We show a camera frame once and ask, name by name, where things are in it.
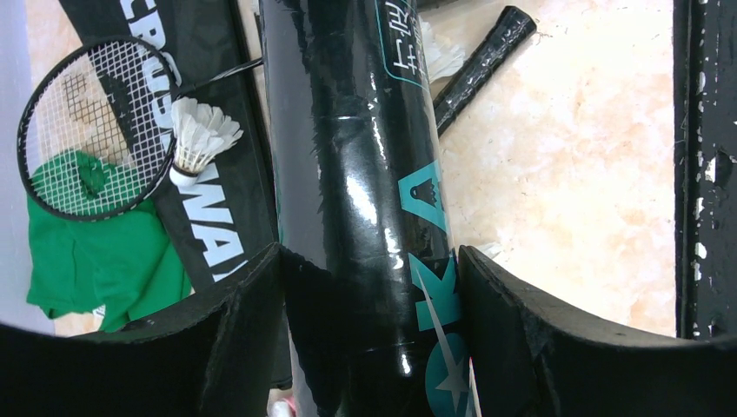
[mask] racket frame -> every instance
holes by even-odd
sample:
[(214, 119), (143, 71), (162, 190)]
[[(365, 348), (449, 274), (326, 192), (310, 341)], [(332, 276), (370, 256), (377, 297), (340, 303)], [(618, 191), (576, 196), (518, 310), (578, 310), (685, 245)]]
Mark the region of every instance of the racket frame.
[[(66, 70), (72, 63), (75, 62), (77, 58), (80, 56), (85, 55), (88, 51), (99, 47), (100, 45), (103, 45), (105, 43), (113, 43), (113, 42), (126, 42), (126, 43), (135, 43), (138, 45), (143, 46), (151, 55), (155, 56), (157, 59), (161, 61), (163, 72), (169, 79), (169, 96), (171, 97), (172, 102), (176, 98), (176, 92), (179, 90), (179, 86), (176, 84), (176, 78), (174, 76), (174, 72), (171, 70), (169, 61), (166, 59), (166, 57), (157, 50), (153, 45), (150, 43), (147, 43), (141, 38), (134, 37), (134, 36), (106, 36), (106, 37), (100, 37), (93, 43), (87, 43), (85, 45), (82, 45), (80, 48), (77, 48), (70, 54), (68, 54), (62, 61), (57, 63), (54, 68), (52, 68), (48, 74), (43, 78), (43, 80), (36, 86), (36, 89), (33, 91), (33, 94), (31, 94), (30, 99), (28, 103), (25, 106), (25, 109), (23, 110), (23, 114), (21, 115), (20, 123), (18, 124), (18, 133), (17, 133), (17, 160), (18, 160), (18, 171), (20, 171), (21, 175), (21, 181), (23, 183), (23, 186), (26, 189), (26, 192), (31, 200), (33, 200), (34, 203), (38, 204), (42, 209), (48, 211), (49, 213), (61, 217), (65, 220), (72, 220), (72, 221), (79, 221), (79, 222), (95, 222), (100, 220), (106, 220), (110, 217), (115, 217), (117, 215), (121, 215), (123, 213), (127, 213), (128, 211), (131, 211), (135, 207), (137, 207), (139, 204), (141, 204), (144, 200), (149, 198), (154, 191), (158, 188), (158, 186), (161, 184), (164, 178), (166, 178), (166, 174), (169, 172), (169, 168), (171, 166), (172, 161), (174, 160), (174, 149), (176, 148), (176, 138), (172, 134), (171, 141), (169, 142), (169, 148), (166, 151), (166, 156), (164, 157), (162, 161), (161, 168), (158, 170), (156, 175), (153, 178), (153, 181), (149, 182), (149, 184), (146, 186), (146, 188), (133, 200), (130, 202), (125, 203), (124, 205), (115, 208), (109, 212), (96, 214), (96, 215), (74, 215), (71, 213), (64, 213), (63, 211), (51, 207), (47, 202), (45, 202), (36, 192), (36, 190), (33, 188), (33, 184), (31, 183), (31, 177), (33, 176), (32, 173), (30, 173), (28, 168), (28, 161), (26, 158), (26, 149), (27, 149), (27, 135), (28, 130), (30, 126), (30, 119), (33, 117), (36, 106), (38, 105), (41, 96), (43, 95), (44, 91), (49, 87), (49, 85), (56, 79), (57, 76), (59, 76), (64, 70)], [(163, 129), (163, 132), (171, 132), (172, 129)]]

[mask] shuttlecock cork base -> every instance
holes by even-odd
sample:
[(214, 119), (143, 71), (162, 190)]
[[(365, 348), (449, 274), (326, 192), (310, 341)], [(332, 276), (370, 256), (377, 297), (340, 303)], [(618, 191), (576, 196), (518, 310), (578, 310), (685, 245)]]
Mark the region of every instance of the shuttlecock cork base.
[(230, 149), (243, 135), (241, 125), (219, 107), (182, 97), (171, 104), (176, 150), (169, 179), (177, 187), (190, 187), (218, 154)]

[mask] marble floor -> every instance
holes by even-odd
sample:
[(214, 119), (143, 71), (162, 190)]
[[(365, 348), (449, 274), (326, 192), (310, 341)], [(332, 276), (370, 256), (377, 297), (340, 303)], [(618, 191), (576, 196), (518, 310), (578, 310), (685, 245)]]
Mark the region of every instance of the marble floor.
[[(506, 4), (458, 0), (423, 18), (470, 53)], [(455, 242), (588, 312), (673, 335), (673, 4), (514, 5), (539, 33), (441, 138)], [(26, 7), (36, 84), (79, 39), (56, 0)], [(56, 331), (96, 325), (71, 315)]]

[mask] green cloth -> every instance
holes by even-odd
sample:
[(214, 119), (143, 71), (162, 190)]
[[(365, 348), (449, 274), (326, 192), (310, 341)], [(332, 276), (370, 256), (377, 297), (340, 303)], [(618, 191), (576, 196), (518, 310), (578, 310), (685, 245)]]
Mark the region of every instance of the green cloth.
[[(129, 184), (131, 175), (131, 169), (69, 151), (46, 162), (33, 181), (37, 189), (37, 182), (46, 186), (47, 201), (71, 190), (79, 202), (106, 198), (105, 189)], [(50, 318), (104, 305), (101, 330), (115, 331), (189, 295), (189, 277), (151, 201), (100, 222), (64, 220), (31, 199), (28, 212), (33, 260), (28, 302)]]

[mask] racket handle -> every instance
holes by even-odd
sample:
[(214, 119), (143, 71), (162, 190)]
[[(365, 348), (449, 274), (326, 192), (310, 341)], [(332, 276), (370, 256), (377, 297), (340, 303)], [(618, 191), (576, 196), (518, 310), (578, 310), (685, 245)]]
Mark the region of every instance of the racket handle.
[(514, 6), (504, 8), (494, 28), (434, 100), (438, 137), (536, 30), (537, 25), (527, 13)]
[(252, 70), (253, 68), (263, 64), (263, 60), (261, 58), (254, 59), (253, 61), (248, 61), (247, 63), (242, 63), (240, 65), (236, 65), (235, 67), (228, 69), (227, 71), (221, 72), (220, 74), (213, 76), (208, 81), (203, 81), (201, 83), (195, 83), (190, 85), (189, 87), (185, 89), (181, 89), (179, 91), (179, 94), (177, 94), (177, 98), (181, 96), (186, 96), (192, 91), (195, 91), (197, 89), (200, 89), (202, 87), (208, 86), (216, 81), (220, 81), (223, 78), (228, 78), (229, 76), (234, 76), (235, 74), (240, 74), (247, 70)]

